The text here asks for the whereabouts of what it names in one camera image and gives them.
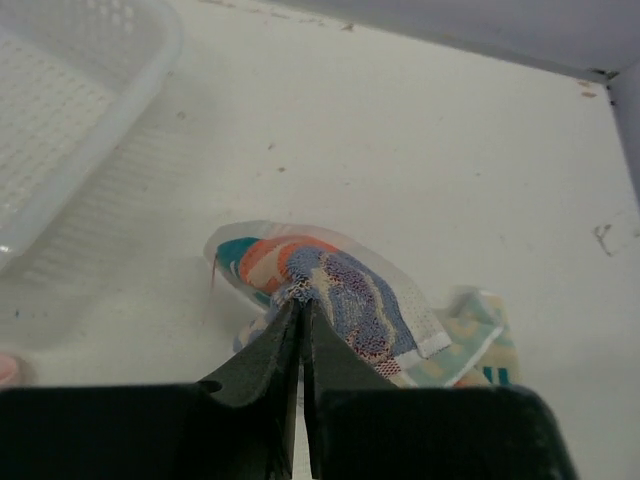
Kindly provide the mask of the colourful rabbit print towel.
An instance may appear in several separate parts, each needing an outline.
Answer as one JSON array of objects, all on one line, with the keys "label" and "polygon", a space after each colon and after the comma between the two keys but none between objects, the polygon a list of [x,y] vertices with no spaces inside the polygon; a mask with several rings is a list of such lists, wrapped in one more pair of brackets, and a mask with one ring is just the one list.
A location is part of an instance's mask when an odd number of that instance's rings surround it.
[{"label": "colourful rabbit print towel", "polygon": [[218,228],[204,256],[263,312],[233,341],[240,352],[289,301],[316,303],[366,364],[401,388],[508,386],[520,366],[502,300],[467,288],[444,313],[379,254],[321,227],[245,221]]}]

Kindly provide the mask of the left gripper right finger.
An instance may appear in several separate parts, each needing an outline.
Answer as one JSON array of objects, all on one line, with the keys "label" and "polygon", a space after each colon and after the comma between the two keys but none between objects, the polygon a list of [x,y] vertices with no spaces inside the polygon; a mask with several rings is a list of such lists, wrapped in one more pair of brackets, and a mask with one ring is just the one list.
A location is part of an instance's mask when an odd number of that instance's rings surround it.
[{"label": "left gripper right finger", "polygon": [[300,324],[313,478],[577,478],[557,421],[534,392],[400,389],[337,336],[316,303]]}]

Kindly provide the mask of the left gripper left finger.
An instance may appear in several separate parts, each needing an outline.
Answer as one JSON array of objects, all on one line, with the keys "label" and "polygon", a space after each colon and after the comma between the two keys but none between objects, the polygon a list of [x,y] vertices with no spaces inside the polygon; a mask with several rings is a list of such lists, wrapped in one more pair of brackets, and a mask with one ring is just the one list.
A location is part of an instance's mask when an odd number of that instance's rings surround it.
[{"label": "left gripper left finger", "polygon": [[300,309],[194,383],[1,393],[5,479],[288,479]]}]

